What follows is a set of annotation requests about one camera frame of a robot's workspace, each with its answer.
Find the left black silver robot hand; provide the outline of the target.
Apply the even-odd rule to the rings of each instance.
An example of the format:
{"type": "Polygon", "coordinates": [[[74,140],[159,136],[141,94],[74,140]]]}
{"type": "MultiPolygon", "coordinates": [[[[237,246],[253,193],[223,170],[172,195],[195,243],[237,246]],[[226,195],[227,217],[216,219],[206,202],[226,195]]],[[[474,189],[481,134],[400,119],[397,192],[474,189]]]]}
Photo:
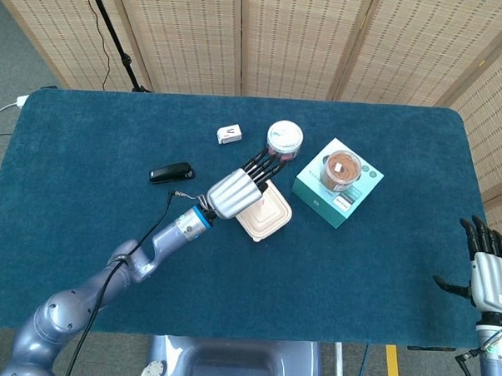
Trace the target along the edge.
{"type": "Polygon", "coordinates": [[[269,188],[267,181],[287,165],[277,154],[264,148],[241,167],[211,186],[200,203],[200,212],[209,222],[229,220],[254,205],[269,188]]]}

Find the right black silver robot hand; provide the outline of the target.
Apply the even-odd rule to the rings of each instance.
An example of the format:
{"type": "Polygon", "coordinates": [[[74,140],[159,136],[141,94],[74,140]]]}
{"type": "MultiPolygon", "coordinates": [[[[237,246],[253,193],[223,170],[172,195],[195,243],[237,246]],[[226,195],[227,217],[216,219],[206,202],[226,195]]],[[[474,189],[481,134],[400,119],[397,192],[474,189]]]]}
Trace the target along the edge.
{"type": "Polygon", "coordinates": [[[502,234],[490,229],[478,216],[460,219],[470,257],[470,284],[447,283],[438,275],[434,282],[443,291],[465,298],[481,313],[502,314],[502,234]]]}

